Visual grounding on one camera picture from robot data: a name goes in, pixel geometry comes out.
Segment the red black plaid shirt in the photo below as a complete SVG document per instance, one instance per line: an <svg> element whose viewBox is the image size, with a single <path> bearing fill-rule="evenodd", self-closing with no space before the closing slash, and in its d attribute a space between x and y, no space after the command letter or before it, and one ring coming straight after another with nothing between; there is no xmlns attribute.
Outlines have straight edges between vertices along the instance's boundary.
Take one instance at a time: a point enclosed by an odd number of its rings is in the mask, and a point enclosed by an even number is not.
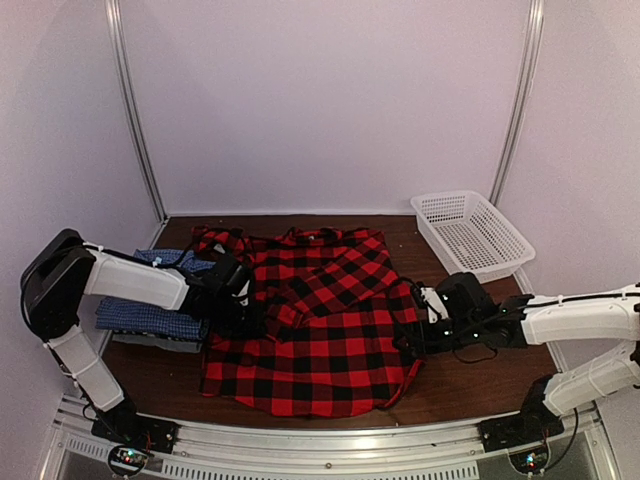
<svg viewBox="0 0 640 480"><path fill-rule="evenodd" d="M246 262L266 324L258 339L212 334L200 391L279 417L343 418L396 404L421 368L398 349L418 321L377 229L293 228L273 238L193 229L198 256L222 247Z"/></svg>

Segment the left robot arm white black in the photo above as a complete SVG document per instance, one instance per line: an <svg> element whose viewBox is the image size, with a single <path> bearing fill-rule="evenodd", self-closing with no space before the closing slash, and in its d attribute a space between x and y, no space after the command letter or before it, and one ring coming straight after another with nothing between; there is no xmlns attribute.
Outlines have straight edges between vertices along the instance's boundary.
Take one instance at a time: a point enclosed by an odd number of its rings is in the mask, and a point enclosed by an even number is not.
<svg viewBox="0 0 640 480"><path fill-rule="evenodd" d="M107 249L64 229L37 255L19 280L24 324L78 384L96 421L123 444L137 442L144 424L135 403L87 337L79 308L87 298L112 311L178 315L223 338L262 336L265 322L254 300L248 265L220 251L205 268L185 258L146 259Z"/></svg>

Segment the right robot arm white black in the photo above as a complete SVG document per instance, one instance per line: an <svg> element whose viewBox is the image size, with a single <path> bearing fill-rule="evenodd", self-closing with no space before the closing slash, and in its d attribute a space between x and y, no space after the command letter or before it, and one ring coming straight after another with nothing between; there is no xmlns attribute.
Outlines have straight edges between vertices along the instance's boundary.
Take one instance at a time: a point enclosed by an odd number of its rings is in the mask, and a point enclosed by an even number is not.
<svg viewBox="0 0 640 480"><path fill-rule="evenodd" d="M480 423L484 447L497 450L559 435L578 407L639 384L639 287L573 296L521 294L497 303L469 274L437 288L411 290L426 317L399 325L398 345L415 357L481 344L492 351L562 341L615 340L617 346L530 386L519 411Z"/></svg>

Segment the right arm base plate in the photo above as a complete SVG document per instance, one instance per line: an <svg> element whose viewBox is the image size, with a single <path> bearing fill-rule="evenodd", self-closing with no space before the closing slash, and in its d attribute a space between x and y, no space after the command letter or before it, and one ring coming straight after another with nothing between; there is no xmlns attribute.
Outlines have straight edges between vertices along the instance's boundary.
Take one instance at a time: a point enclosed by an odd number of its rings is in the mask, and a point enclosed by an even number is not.
<svg viewBox="0 0 640 480"><path fill-rule="evenodd" d="M543 442L564 432L562 421L551 415L523 413L491 418L479 423L478 430L485 452L512 449Z"/></svg>

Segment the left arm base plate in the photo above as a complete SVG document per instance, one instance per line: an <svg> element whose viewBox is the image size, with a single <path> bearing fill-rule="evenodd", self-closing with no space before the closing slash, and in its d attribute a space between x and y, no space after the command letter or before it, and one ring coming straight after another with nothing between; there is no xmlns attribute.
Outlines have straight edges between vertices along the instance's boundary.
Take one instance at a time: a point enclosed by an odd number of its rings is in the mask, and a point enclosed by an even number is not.
<svg viewBox="0 0 640 480"><path fill-rule="evenodd" d="M178 432L178 424L168 420L133 415L102 416L93 421L91 434L114 443L146 452L170 454Z"/></svg>

